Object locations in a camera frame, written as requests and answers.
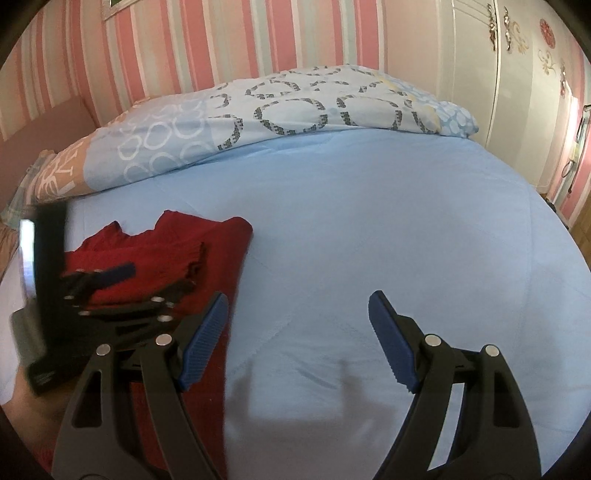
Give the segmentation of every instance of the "patterned pillowcase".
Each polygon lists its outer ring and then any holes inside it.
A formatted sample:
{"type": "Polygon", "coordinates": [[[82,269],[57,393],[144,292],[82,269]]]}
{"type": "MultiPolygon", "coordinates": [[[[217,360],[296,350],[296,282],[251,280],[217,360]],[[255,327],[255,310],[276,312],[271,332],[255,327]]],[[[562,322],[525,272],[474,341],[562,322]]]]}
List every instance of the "patterned pillowcase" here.
{"type": "Polygon", "coordinates": [[[46,202],[101,192],[210,161],[229,148],[350,128],[463,138],[478,132],[467,110],[377,70],[286,70],[136,103],[47,163],[35,197],[46,202]]]}
{"type": "Polygon", "coordinates": [[[18,230],[18,224],[25,212],[27,205],[34,203],[35,178],[45,164],[53,158],[56,153],[53,150],[43,150],[35,163],[27,169],[27,173],[21,180],[14,196],[6,208],[0,213],[2,222],[12,229],[18,230]]]}

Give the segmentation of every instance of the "hand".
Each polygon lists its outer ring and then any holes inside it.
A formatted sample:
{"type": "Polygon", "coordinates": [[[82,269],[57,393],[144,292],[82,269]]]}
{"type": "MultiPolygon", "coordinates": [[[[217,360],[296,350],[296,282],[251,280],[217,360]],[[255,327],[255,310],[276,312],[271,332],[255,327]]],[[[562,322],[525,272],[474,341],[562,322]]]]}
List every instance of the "hand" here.
{"type": "Polygon", "coordinates": [[[12,399],[2,408],[29,450],[53,444],[76,382],[77,379],[71,380],[37,397],[31,391],[24,368],[18,368],[12,399]]]}

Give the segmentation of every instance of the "metal pin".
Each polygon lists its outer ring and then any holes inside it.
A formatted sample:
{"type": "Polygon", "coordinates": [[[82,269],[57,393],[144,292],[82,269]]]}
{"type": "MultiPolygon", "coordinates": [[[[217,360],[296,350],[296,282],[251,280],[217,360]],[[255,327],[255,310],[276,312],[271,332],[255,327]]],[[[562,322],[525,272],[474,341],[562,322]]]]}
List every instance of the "metal pin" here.
{"type": "Polygon", "coordinates": [[[427,335],[425,337],[425,343],[428,346],[439,346],[441,345],[441,339],[437,335],[427,335]]]}
{"type": "Polygon", "coordinates": [[[99,345],[96,349],[96,354],[98,356],[105,356],[107,353],[109,353],[111,351],[111,346],[108,345],[107,343],[103,343],[102,345],[99,345]]]}
{"type": "Polygon", "coordinates": [[[173,341],[173,338],[168,333],[163,333],[156,337],[156,344],[160,346],[166,346],[173,341]]]}
{"type": "Polygon", "coordinates": [[[490,356],[499,356],[501,351],[495,345],[487,345],[484,351],[490,356]]]}

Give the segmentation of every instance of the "folded red garment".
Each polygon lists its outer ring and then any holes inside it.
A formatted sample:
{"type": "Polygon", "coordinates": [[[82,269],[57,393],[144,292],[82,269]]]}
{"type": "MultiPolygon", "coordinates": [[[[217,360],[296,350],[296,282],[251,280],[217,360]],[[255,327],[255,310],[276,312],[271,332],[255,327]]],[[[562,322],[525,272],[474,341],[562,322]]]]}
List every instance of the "folded red garment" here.
{"type": "MultiPolygon", "coordinates": [[[[195,289],[174,312],[177,317],[200,312],[216,291],[233,302],[252,226],[242,218],[214,222],[167,210],[153,230],[139,235],[123,233],[117,222],[103,228],[67,256],[69,271],[106,269],[134,262],[135,278],[97,292],[94,304],[141,301],[180,278],[191,278],[195,289]]],[[[187,411],[213,463],[225,476],[223,399],[228,329],[222,333],[202,380],[183,394],[187,411]]],[[[146,458],[159,468],[164,459],[152,428],[143,385],[132,386],[138,429],[146,458]]],[[[50,468],[52,452],[40,460],[50,468]]]]}

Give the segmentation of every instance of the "floral decal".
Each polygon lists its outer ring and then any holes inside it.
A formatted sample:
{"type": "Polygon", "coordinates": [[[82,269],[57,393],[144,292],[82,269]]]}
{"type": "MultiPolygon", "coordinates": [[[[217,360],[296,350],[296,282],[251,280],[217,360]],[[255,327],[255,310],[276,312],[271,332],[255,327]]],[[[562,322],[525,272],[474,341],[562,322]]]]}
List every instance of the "floral decal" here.
{"type": "Polygon", "coordinates": [[[539,51],[538,52],[538,58],[542,61],[542,68],[544,69],[544,72],[546,73],[546,75],[550,75],[550,70],[552,70],[554,72],[554,74],[556,75],[556,70],[554,69],[554,66],[556,65],[556,63],[554,62],[554,59],[552,58],[552,54],[550,53],[550,50],[546,50],[546,53],[544,53],[543,51],[539,51]]]}
{"type": "Polygon", "coordinates": [[[542,32],[542,37],[544,37],[548,46],[552,49],[556,48],[556,37],[554,36],[554,32],[548,25],[548,22],[544,19],[540,20],[540,30],[542,32]]]}

